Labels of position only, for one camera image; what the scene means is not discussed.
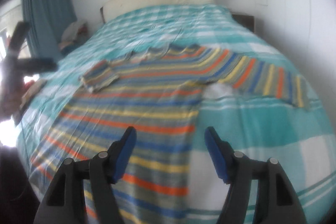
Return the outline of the blue curtain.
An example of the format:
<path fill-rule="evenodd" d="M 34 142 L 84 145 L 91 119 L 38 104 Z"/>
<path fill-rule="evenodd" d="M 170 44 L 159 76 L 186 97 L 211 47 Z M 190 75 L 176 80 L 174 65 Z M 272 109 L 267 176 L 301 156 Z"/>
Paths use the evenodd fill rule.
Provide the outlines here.
<path fill-rule="evenodd" d="M 27 44 L 33 57 L 63 58 L 62 34 L 77 20 L 72 0 L 21 0 L 23 20 L 30 24 Z"/>

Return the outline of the white wardrobe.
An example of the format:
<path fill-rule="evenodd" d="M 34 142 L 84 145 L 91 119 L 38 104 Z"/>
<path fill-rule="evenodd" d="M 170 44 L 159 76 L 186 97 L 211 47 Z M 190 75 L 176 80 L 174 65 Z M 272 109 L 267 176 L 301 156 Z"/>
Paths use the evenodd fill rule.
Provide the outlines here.
<path fill-rule="evenodd" d="M 324 96 L 335 96 L 335 0 L 255 0 L 257 30 Z"/>

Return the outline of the beige red cloth bag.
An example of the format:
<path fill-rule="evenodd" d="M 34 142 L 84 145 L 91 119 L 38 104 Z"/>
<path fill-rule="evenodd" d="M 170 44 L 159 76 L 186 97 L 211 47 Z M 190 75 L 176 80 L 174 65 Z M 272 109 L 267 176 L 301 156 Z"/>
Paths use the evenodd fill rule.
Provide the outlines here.
<path fill-rule="evenodd" d="M 13 115 L 14 125 L 17 126 L 20 124 L 23 115 L 26 110 L 29 108 L 31 101 L 35 98 L 35 96 L 44 88 L 46 85 L 46 79 L 38 79 L 31 80 L 28 83 L 25 83 L 26 92 L 22 96 L 22 103 L 20 105 L 19 110 Z"/>

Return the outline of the striped knit sweater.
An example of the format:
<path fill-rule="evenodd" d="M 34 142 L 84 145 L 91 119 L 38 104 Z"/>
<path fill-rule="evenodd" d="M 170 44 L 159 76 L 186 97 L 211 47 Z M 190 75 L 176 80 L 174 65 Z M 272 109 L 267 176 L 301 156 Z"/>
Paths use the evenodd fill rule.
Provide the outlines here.
<path fill-rule="evenodd" d="M 65 158 L 89 159 L 132 126 L 137 143 L 113 190 L 127 223 L 190 222 L 190 153 L 206 87 L 227 84 L 249 96 L 309 108 L 301 76 L 231 50 L 197 45 L 103 61 L 82 81 L 33 153 L 30 182 L 45 193 Z"/>

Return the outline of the teal plaid bedspread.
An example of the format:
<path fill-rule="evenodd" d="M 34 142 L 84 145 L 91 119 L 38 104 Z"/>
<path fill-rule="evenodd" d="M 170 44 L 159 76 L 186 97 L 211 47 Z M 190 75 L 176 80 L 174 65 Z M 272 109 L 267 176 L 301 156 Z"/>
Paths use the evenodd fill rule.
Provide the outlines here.
<path fill-rule="evenodd" d="M 308 109 L 258 98 L 227 84 L 211 84 L 202 96 L 190 153 L 189 223 L 215 223 L 228 193 L 205 145 L 205 130 L 251 159 L 273 157 L 284 168 L 308 223 L 320 223 L 335 203 L 335 133 L 318 95 L 278 50 L 238 24 L 219 5 L 161 5 L 128 12 L 105 23 L 83 46 L 44 74 L 44 88 L 18 125 L 17 147 L 30 181 L 31 157 L 60 111 L 95 65 L 168 46 L 231 50 L 295 73 L 306 83 Z M 30 182 L 39 198 L 39 192 Z"/>

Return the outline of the pile of clothes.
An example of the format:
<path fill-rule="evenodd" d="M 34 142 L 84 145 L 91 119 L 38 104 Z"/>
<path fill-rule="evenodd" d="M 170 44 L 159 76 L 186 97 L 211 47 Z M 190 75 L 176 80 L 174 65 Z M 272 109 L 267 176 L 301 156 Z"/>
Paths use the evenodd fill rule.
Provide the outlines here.
<path fill-rule="evenodd" d="M 59 49 L 63 56 L 86 43 L 89 39 L 88 23 L 86 20 L 72 22 L 63 32 Z"/>

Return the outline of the dark bedside table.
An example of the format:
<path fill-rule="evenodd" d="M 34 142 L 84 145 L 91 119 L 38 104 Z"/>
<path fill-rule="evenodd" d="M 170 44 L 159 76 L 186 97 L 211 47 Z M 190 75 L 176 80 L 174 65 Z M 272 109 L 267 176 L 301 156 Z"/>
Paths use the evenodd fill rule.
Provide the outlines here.
<path fill-rule="evenodd" d="M 233 12 L 232 18 L 251 32 L 255 31 L 255 17 L 253 15 Z"/>

